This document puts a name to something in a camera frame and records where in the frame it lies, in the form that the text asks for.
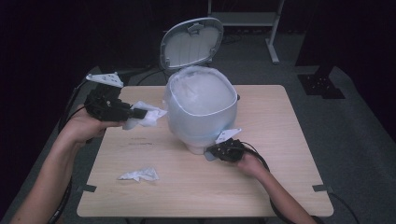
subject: wooden table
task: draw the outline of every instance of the wooden table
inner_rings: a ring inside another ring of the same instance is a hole
[[[328,217],[333,208],[282,86],[235,86],[241,96],[234,138],[253,145],[272,174],[311,215]],[[163,107],[164,86],[125,87],[120,98]],[[159,180],[118,180],[154,167]],[[230,163],[193,155],[167,127],[107,130],[78,205],[81,217],[272,217],[268,195],[258,181]]]

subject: paper scrap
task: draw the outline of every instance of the paper scrap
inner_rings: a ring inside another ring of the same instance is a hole
[[[142,101],[137,102],[132,107],[147,110],[148,113],[143,119],[128,119],[126,123],[122,126],[123,130],[130,130],[134,128],[137,124],[142,125],[143,127],[152,127],[157,125],[157,119],[162,117],[167,113],[165,110],[161,110],[158,107],[153,105],[148,105]]]
[[[137,171],[132,171],[125,173],[121,175],[118,180],[129,180],[129,179],[134,179],[137,182],[140,182],[140,178],[148,180],[148,181],[154,181],[160,179],[157,175],[157,172],[155,172],[155,169],[152,167],[147,167],[147,168],[142,168]]]

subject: gray carpet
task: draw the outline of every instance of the gray carpet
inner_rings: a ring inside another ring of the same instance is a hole
[[[221,46],[210,66],[219,69],[235,85],[284,86],[324,184],[332,187],[334,193],[352,208],[361,223],[396,223],[395,143],[341,69],[334,67],[330,78],[346,99],[324,100],[305,94],[297,75],[312,74],[317,67],[294,66],[303,40],[303,35],[277,35],[275,47],[280,64],[273,65],[263,35],[243,35],[240,41]],[[135,85],[154,71],[132,77],[129,84]],[[165,85],[165,78],[158,73],[146,78],[141,85]],[[94,88],[92,83],[83,88],[76,104],[85,100],[91,88]],[[2,223],[7,223],[21,204],[55,137],[56,127]],[[78,153],[73,192],[64,212],[65,223],[127,223],[122,218],[82,218],[76,213],[81,197],[81,192],[76,189],[87,182],[100,143],[101,139],[95,139]],[[334,213],[323,218],[325,223],[355,223],[340,201],[334,197],[331,200]],[[282,223],[276,217],[266,221]],[[129,222],[139,223],[140,219],[131,218]],[[200,222],[196,219],[150,219],[147,223]],[[209,219],[205,223],[259,223],[259,220]]]

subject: black bracket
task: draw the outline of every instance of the black bracket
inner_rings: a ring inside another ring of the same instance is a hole
[[[312,75],[297,75],[307,95],[321,95],[323,99],[345,99],[346,97],[335,88],[329,79],[333,66],[321,65]]]
[[[143,119],[147,110],[134,108],[119,99],[121,88],[99,83],[85,100],[87,112],[96,119],[105,121],[121,121],[127,119]]]

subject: trash can lid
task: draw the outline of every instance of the trash can lid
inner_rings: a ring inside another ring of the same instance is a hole
[[[218,51],[222,37],[223,26],[215,18],[183,21],[163,37],[161,66],[172,70],[205,63]]]

